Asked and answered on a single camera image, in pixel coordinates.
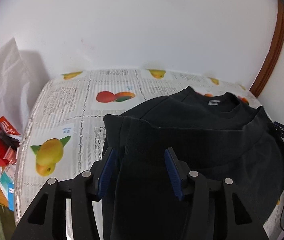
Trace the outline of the black sweatshirt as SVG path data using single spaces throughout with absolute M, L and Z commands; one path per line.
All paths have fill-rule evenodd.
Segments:
M 191 207 L 175 196 L 164 154 L 205 178 L 232 179 L 261 222 L 284 190 L 284 142 L 263 107 L 191 87 L 103 119 L 116 164 L 102 201 L 105 239 L 180 239 Z

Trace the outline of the fruit print newspaper tablecloth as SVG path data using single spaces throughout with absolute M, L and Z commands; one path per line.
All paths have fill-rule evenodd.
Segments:
M 261 103 L 245 87 L 195 74 L 154 69 L 106 69 L 64 74 L 49 81 L 32 109 L 18 152 L 15 172 L 14 215 L 19 221 L 41 186 L 50 177 L 69 179 L 90 168 L 102 157 L 107 136 L 103 117 L 119 115 L 160 96 L 186 87 L 196 93 L 195 117 L 219 125 L 224 118 L 202 106 L 203 96 L 227 94 L 241 101 L 231 111 L 227 124 L 246 123 L 257 115 Z M 63 156 L 54 170 L 36 168 L 41 145 L 59 139 Z

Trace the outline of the blue white packet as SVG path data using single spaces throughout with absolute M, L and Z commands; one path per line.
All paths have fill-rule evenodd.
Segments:
M 8 208 L 14 211 L 15 165 L 0 167 L 0 189 L 8 200 Z

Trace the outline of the red sale tag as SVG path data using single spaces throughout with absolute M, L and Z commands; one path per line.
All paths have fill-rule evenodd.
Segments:
M 0 117 L 0 127 L 7 135 L 21 135 L 4 116 Z

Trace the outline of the white plastic bag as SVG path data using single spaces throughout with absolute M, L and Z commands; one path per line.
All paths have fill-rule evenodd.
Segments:
M 0 48 L 0 117 L 21 134 L 27 126 L 41 88 L 38 78 L 22 58 L 14 38 Z

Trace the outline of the brown wooden door frame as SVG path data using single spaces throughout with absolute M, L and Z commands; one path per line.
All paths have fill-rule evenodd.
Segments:
M 267 85 L 269 78 L 271 77 L 273 70 L 278 62 L 279 56 L 284 44 L 284 3 L 278 0 L 277 19 L 275 23 L 274 33 L 269 46 L 268 53 L 259 70 L 250 92 L 258 98 L 264 87 Z

